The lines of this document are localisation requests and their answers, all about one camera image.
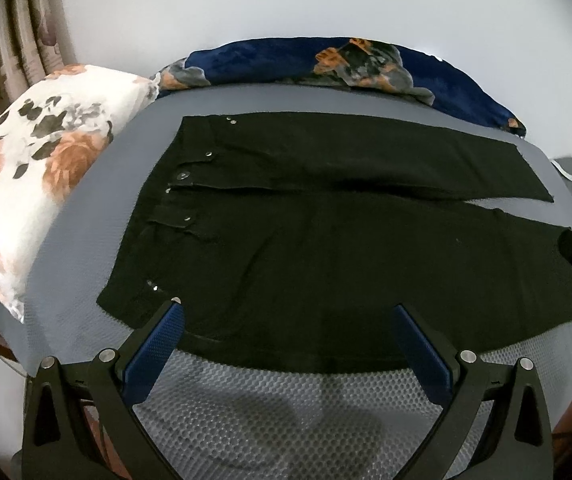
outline gray bed sheet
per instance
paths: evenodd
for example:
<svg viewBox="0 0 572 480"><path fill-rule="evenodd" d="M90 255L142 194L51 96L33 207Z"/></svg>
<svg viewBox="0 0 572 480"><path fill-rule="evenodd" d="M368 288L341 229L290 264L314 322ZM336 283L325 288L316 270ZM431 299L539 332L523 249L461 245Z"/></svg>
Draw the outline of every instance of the gray bed sheet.
<svg viewBox="0 0 572 480"><path fill-rule="evenodd" d="M524 218L572 227L572 196L546 156L499 130L392 96L334 89L230 85L176 92L141 112L84 176L53 223L28 277L25 323L0 306L0 331L34 375L44 356L63 363L117 348L130 334L96 297L108 280L137 194L184 116L262 111L329 112L445 126L517 146L554 197L474 201ZM554 425L572 399L572 322L483 356L540 372ZM489 406L477 417L451 473L462 470ZM440 409L409 370L318 376L245 370L175 351L153 391L135 407L177 471L193 478L392 478Z"/></svg>

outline bed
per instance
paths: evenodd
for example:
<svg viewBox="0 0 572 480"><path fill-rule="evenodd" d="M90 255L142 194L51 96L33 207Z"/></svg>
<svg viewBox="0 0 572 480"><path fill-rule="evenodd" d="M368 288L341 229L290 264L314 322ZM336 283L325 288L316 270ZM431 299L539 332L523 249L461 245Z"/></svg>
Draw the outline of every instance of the bed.
<svg viewBox="0 0 572 480"><path fill-rule="evenodd" d="M29 274L24 324L0 306L0 332L29 373L47 355L63 363L88 360L130 333L97 306L96 297L138 190L181 118L257 111L389 117L511 142L554 202L486 199L479 205L572 227L572 195L561 177L539 149L507 132L381 94L276 84L176 92L135 117L64 204ZM521 355L538 366L554 426L572 399L572 322L484 359L512 364ZM480 410L451 473L470 459L489 409ZM155 444L185 478L230 479L320 478L323 470L333 478L386 478L409 458L439 410L408 370L286 374L213 364L179 351L149 399L136 407Z"/></svg>

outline white cable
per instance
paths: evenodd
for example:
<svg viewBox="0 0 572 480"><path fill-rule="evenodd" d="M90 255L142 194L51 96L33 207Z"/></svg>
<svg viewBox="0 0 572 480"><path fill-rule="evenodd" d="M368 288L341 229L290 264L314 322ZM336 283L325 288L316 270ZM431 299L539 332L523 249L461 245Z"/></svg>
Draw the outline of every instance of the white cable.
<svg viewBox="0 0 572 480"><path fill-rule="evenodd" d="M13 365L11 365L8 361L6 361L6 359L4 359L3 357L0 356L0 360L3 364L5 364L8 368L10 368L13 372L15 372L16 374L19 374L21 377L23 377L24 379L26 379L26 375L23 372L20 372L19 370L17 370Z"/></svg>
<svg viewBox="0 0 572 480"><path fill-rule="evenodd" d="M551 163L553 166L557 168L557 171L559 171L559 173L561 173L563 177L567 178L572 182L572 175L567 171L565 171L556 160L551 160Z"/></svg>

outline blue gripper pad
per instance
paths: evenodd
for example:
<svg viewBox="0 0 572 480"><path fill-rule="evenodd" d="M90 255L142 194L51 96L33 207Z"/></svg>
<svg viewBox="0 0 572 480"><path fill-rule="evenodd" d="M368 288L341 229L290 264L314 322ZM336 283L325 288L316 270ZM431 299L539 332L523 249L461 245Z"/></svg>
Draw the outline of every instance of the blue gripper pad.
<svg viewBox="0 0 572 480"><path fill-rule="evenodd" d="M452 398L450 370L402 304L393 309L393 331L428 400L446 406Z"/></svg>
<svg viewBox="0 0 572 480"><path fill-rule="evenodd" d="M121 397L127 406L146 400L184 327L183 307L173 302L124 370Z"/></svg>

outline mattress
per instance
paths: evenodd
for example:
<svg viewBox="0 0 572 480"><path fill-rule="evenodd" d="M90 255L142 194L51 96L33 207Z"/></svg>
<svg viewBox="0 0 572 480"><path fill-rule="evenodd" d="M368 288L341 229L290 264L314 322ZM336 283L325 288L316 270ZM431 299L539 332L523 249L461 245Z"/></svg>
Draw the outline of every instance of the mattress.
<svg viewBox="0 0 572 480"><path fill-rule="evenodd" d="M269 111L397 118L511 142L554 202L474 203L572 228L572 196L557 171L537 147L511 134L368 92L278 84L176 92L134 118L67 200L28 277L24 324L0 306L0 331L30 374L44 356L63 363L90 360L103 348L117 348L131 332L104 313L96 297L112 270L138 191L181 118ZM514 364L522 355L538 367L554 425L572 399L572 322L482 358ZM186 479L367 479L392 478L441 408L427 400L410 370L288 374L214 364L175 351L149 398L134 410ZM484 403L451 474L470 460L489 410Z"/></svg>

